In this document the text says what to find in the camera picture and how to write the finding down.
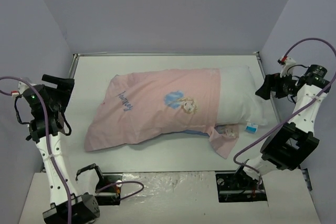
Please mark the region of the white pillow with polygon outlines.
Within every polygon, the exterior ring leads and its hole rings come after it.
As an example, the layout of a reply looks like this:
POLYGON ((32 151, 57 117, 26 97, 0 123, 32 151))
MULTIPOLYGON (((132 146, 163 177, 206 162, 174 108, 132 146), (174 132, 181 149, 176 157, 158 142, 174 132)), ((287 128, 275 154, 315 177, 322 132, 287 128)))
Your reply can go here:
POLYGON ((221 77, 217 124, 268 124, 263 102, 255 95, 254 78, 248 66, 220 68, 221 77))

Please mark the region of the pink and blue Frozen pillowcase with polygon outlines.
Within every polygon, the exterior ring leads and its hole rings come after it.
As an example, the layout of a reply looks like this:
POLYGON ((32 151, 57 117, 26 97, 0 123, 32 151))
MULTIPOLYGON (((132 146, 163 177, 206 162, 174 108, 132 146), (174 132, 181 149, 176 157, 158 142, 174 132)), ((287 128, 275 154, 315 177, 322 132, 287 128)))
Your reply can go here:
POLYGON ((113 77, 85 137, 87 152, 138 144, 162 134, 206 134, 227 158, 239 137, 235 124, 218 123, 220 71, 171 69, 113 77))

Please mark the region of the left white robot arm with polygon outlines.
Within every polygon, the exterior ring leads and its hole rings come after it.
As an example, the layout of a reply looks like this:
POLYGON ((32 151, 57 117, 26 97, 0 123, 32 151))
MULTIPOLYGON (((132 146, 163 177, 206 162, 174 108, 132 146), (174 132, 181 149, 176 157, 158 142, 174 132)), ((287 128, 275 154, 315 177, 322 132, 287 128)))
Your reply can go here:
POLYGON ((95 191, 101 191, 106 179, 96 164, 84 167, 76 174, 71 171, 63 137, 72 129, 65 110, 74 88, 73 79, 43 75, 42 84, 18 80, 15 100, 23 98, 29 104, 33 119, 26 123, 28 140, 35 142, 47 174, 50 208, 43 213, 45 223, 93 223, 100 217, 95 191), (55 84, 48 87, 45 83, 55 84))

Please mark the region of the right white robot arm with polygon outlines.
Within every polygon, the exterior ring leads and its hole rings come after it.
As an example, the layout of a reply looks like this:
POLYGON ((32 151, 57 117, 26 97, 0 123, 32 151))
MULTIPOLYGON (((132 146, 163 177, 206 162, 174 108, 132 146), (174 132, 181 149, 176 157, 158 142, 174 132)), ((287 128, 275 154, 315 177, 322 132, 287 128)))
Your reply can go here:
POLYGON ((291 73, 283 77, 279 73, 265 76, 257 96, 269 100, 273 92, 276 98, 291 96, 297 101, 291 118, 266 137, 260 155, 237 169, 233 175, 237 188, 257 186, 261 176, 273 170, 294 170, 317 148, 319 140, 314 135, 314 124, 330 91, 329 81, 324 78, 326 73, 325 67, 310 65, 298 80, 291 73))

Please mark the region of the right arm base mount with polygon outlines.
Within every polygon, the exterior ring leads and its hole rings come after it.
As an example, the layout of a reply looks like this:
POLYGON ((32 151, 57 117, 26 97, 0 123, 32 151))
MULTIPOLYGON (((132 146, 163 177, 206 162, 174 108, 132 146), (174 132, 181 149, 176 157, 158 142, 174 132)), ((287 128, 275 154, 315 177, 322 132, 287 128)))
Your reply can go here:
POLYGON ((234 172, 215 173, 219 203, 267 201, 263 184, 248 179, 238 179, 234 172))

